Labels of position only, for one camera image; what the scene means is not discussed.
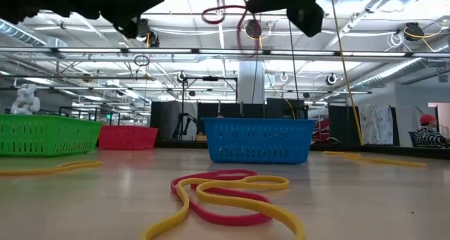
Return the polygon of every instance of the wooden floor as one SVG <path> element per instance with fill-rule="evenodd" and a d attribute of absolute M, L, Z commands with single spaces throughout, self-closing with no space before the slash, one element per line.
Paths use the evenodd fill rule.
<path fill-rule="evenodd" d="M 0 178 L 0 240 L 138 240 L 148 225 L 180 207 L 169 191 L 172 179 L 232 168 L 287 177 L 289 190 L 264 195 L 296 214 L 309 240 L 450 239 L 450 164 L 441 160 L 423 160 L 428 168 L 422 169 L 358 164 L 311 152 L 304 165 L 236 165 L 214 164 L 206 150 L 156 149 L 0 158 L 0 170 L 96 159 L 105 163 L 102 169 Z M 277 221 L 224 227 L 191 213 L 157 239 L 282 240 L 293 234 Z"/>

